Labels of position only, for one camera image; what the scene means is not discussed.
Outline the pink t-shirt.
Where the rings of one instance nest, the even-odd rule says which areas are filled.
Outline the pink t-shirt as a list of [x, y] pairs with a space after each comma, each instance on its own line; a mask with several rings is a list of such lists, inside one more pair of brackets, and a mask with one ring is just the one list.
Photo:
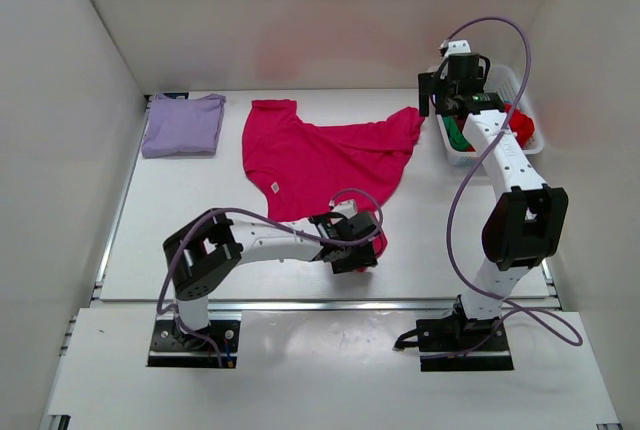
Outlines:
[[294, 100], [254, 100], [242, 134], [244, 172], [277, 222], [324, 214], [337, 194], [373, 212], [399, 186], [423, 122], [406, 107], [383, 121], [316, 126], [298, 117]]

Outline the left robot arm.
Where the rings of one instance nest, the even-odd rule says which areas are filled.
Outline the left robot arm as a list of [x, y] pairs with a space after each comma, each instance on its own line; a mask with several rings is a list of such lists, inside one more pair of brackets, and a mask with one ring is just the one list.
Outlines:
[[167, 277], [158, 303], [164, 303], [169, 286], [174, 302], [157, 313], [172, 313], [176, 338], [197, 348], [213, 341], [208, 297], [233, 269], [295, 260], [328, 263], [335, 274], [359, 271], [377, 265], [374, 241], [381, 233], [381, 222], [368, 210], [332, 210], [278, 223], [240, 209], [211, 209], [163, 242]]

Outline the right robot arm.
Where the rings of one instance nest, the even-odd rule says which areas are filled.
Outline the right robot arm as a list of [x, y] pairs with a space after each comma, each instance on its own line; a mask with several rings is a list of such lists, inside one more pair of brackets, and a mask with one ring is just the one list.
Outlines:
[[496, 204], [481, 232], [484, 261], [447, 317], [449, 341], [471, 350], [497, 328], [504, 301], [531, 269], [556, 253], [568, 195], [533, 168], [507, 121], [508, 107], [484, 86], [487, 57], [461, 41], [419, 76], [420, 102], [463, 123], [462, 133], [490, 178]]

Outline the green cloth in basket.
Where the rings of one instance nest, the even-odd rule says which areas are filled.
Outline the green cloth in basket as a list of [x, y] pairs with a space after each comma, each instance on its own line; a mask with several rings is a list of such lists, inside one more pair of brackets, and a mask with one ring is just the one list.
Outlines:
[[455, 118], [443, 117], [442, 121], [448, 136], [449, 144], [453, 150], [458, 152], [471, 152], [474, 150], [473, 146], [462, 134], [458, 121]]

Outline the red cloth in basket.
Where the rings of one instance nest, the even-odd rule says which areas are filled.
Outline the red cloth in basket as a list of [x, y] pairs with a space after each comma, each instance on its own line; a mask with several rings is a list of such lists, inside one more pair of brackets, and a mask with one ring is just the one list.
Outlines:
[[519, 109], [515, 109], [510, 119], [509, 127], [520, 147], [524, 149], [534, 135], [534, 121]]

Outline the folded lilac t-shirt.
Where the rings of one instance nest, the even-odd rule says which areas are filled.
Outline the folded lilac t-shirt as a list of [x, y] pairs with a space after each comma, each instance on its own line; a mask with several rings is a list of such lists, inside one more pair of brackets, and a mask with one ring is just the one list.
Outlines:
[[151, 101], [141, 145], [146, 159], [178, 155], [215, 155], [226, 97], [209, 94], [196, 99], [157, 94]]

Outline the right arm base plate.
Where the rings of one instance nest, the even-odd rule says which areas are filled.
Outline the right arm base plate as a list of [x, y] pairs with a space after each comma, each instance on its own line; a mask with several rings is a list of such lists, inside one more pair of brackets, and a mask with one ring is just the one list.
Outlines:
[[476, 325], [454, 315], [418, 319], [401, 334], [395, 351], [417, 349], [421, 372], [512, 371], [514, 363], [504, 325], [489, 320]]

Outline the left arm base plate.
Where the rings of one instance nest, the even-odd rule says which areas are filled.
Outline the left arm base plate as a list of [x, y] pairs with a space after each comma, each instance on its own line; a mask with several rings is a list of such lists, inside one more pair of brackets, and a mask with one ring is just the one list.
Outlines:
[[231, 370], [237, 367], [240, 312], [210, 312], [209, 326], [198, 330], [209, 341], [184, 333], [170, 316], [157, 317], [149, 344], [147, 366]]

